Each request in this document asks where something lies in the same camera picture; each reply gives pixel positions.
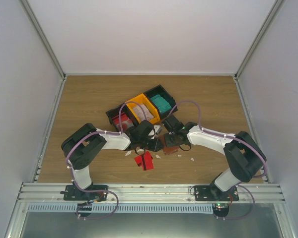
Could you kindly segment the red black-striped card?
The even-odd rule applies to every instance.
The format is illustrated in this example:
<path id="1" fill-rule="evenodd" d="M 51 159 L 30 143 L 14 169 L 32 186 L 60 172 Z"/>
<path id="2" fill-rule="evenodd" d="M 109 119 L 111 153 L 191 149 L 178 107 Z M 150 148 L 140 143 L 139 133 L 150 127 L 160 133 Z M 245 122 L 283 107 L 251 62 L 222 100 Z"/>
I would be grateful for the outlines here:
<path id="1" fill-rule="evenodd" d="M 144 159 L 144 157 L 142 155 L 136 156 L 134 158 L 134 160 L 135 160 L 135 162 L 136 162 L 136 164 L 137 164 L 138 167 L 142 167 L 142 168 L 144 167 L 144 165 L 145 165 L 145 159 Z"/>
<path id="2" fill-rule="evenodd" d="M 146 151 L 144 154 L 141 155 L 142 159 L 142 168 L 144 171 L 152 170 L 153 166 L 153 158 L 149 151 Z"/>

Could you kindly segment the yellow card bin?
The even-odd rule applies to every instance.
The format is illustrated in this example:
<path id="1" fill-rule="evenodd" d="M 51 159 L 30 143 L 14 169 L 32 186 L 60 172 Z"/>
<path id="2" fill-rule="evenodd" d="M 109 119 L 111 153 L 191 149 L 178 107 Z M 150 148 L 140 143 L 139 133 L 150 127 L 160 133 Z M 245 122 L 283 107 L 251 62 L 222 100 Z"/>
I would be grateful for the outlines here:
<path id="1" fill-rule="evenodd" d="M 150 123 L 156 124 L 160 121 L 160 116 L 157 108 L 144 94 L 140 94 L 130 99 L 127 107 L 135 116 L 138 122 L 142 122 L 146 119 Z"/>

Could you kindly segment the brown leather card holder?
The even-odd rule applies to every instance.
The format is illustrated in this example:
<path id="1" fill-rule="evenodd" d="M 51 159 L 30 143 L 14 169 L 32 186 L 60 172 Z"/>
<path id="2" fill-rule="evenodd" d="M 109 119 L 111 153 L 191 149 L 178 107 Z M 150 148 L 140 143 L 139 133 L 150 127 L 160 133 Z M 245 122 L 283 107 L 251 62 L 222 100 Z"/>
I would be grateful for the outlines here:
<path id="1" fill-rule="evenodd" d="M 163 148 L 163 152 L 165 155 L 171 155 L 171 154 L 178 152 L 178 149 L 179 149 L 179 146 L 172 146 L 172 147 L 165 146 Z"/>

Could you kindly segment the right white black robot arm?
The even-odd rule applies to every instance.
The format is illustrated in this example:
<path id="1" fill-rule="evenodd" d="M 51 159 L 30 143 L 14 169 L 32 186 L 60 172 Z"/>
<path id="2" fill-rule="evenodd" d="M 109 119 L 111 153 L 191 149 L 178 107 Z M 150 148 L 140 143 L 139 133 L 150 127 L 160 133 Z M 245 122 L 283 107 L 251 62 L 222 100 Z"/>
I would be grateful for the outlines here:
<path id="1" fill-rule="evenodd" d="M 266 156 L 245 131 L 225 134 L 203 128 L 194 122 L 183 124 L 174 115 L 168 116 L 162 124 L 168 131 L 164 135 L 166 146 L 199 145 L 226 157 L 228 169 L 209 185 L 210 195 L 216 201 L 223 200 L 237 184 L 256 177 L 261 168 L 267 169 Z"/>

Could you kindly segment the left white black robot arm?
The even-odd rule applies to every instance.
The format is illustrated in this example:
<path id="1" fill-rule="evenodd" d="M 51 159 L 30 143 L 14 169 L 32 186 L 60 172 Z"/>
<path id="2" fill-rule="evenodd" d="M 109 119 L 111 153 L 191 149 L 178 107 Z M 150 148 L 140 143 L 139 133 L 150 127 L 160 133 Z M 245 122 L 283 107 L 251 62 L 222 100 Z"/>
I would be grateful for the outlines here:
<path id="1" fill-rule="evenodd" d="M 157 137 L 160 132 L 160 125 L 153 125 L 147 120 L 123 132 L 101 130 L 91 123 L 78 129 L 61 144 L 66 165 L 76 186 L 76 196 L 81 200 L 88 200 L 92 196 L 89 164 L 101 150 L 136 151 L 140 148 L 144 152 L 158 152 L 164 148 Z"/>

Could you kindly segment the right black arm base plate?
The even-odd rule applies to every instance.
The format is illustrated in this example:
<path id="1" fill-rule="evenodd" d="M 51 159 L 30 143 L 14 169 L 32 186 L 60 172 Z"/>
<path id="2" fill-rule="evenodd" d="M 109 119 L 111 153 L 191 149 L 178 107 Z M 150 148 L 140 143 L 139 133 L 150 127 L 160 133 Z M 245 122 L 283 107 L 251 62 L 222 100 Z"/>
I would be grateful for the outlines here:
<path id="1" fill-rule="evenodd" d="M 196 201 L 238 201 L 239 195 L 237 187 L 234 186 L 228 191 L 221 191 L 216 186 L 195 185 L 189 188 L 189 193 L 195 197 Z"/>

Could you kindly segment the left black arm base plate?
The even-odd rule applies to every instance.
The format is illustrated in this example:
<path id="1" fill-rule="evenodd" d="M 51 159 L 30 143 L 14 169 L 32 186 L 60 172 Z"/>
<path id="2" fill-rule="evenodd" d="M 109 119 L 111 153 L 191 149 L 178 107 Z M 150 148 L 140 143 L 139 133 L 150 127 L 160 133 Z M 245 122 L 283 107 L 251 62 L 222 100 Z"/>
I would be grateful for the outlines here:
<path id="1" fill-rule="evenodd" d="M 79 190 L 74 184 L 67 185 L 64 191 L 60 194 L 63 195 L 65 201 L 105 201 L 107 199 L 107 185 L 91 185 L 87 190 L 101 190 L 100 192 L 83 192 Z"/>

